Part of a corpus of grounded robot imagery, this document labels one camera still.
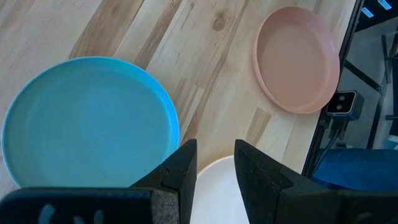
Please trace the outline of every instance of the wood grain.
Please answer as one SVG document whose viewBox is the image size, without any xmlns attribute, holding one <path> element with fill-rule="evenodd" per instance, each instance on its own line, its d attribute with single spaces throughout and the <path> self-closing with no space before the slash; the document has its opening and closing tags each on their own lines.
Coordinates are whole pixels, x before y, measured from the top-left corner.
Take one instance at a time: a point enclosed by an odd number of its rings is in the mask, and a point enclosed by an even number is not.
<svg viewBox="0 0 398 224">
<path fill-rule="evenodd" d="M 290 114 L 271 102 L 251 49 L 272 11 L 313 11 L 338 46 L 355 0 L 0 0 L 0 117 L 35 74 L 84 55 L 117 57 L 167 90 L 181 143 L 198 139 L 198 170 L 246 139 L 301 172 L 319 112 Z M 0 197 L 16 186 L 0 164 Z"/>
</svg>

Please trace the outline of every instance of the blue plate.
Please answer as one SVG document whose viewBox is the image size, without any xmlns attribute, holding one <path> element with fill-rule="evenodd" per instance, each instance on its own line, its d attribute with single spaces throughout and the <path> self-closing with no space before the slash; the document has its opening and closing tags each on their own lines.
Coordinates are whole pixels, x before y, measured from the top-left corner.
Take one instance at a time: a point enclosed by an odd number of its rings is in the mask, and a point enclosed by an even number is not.
<svg viewBox="0 0 398 224">
<path fill-rule="evenodd" d="M 173 103 L 143 69 L 107 57 L 58 64 L 30 81 L 2 127 L 19 187 L 128 187 L 178 147 Z"/>
</svg>

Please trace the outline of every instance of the blue cloth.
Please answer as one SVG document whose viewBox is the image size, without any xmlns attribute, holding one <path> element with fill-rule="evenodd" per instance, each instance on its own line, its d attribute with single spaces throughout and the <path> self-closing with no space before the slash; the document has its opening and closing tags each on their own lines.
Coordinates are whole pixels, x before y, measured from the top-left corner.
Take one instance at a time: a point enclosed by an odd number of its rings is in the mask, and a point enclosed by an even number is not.
<svg viewBox="0 0 398 224">
<path fill-rule="evenodd" d="M 398 190 L 398 150 L 330 149 L 313 176 L 354 190 Z"/>
</svg>

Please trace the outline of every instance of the plate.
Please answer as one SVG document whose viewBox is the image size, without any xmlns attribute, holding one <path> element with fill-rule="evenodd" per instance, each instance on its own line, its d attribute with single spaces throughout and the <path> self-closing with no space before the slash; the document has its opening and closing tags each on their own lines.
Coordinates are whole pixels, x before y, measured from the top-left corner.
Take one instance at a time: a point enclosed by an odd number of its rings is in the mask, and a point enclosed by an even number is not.
<svg viewBox="0 0 398 224">
<path fill-rule="evenodd" d="M 316 15 L 299 7 L 278 9 L 265 19 L 254 41 L 253 62 L 264 93 L 298 114 L 324 107 L 340 75 L 332 34 Z"/>
<path fill-rule="evenodd" d="M 107 57 L 68 60 L 16 96 L 2 154 L 19 187 L 128 187 L 177 148 L 167 92 L 143 69 Z"/>
<path fill-rule="evenodd" d="M 190 223 L 249 223 L 233 156 L 214 161 L 198 174 Z"/>
</svg>

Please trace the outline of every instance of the wooden table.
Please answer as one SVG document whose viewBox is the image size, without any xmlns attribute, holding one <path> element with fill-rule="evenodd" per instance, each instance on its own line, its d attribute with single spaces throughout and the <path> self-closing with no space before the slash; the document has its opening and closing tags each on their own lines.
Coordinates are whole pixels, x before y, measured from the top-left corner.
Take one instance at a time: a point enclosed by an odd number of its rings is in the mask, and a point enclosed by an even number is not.
<svg viewBox="0 0 398 224">
<path fill-rule="evenodd" d="M 0 0 L 0 125 L 21 87 L 68 58 L 132 62 L 165 87 L 198 170 L 245 139 L 301 172 L 319 113 L 273 104 L 252 70 L 254 36 L 284 6 L 318 14 L 341 45 L 355 0 Z M 0 197 L 16 189 L 0 162 Z"/>
</svg>

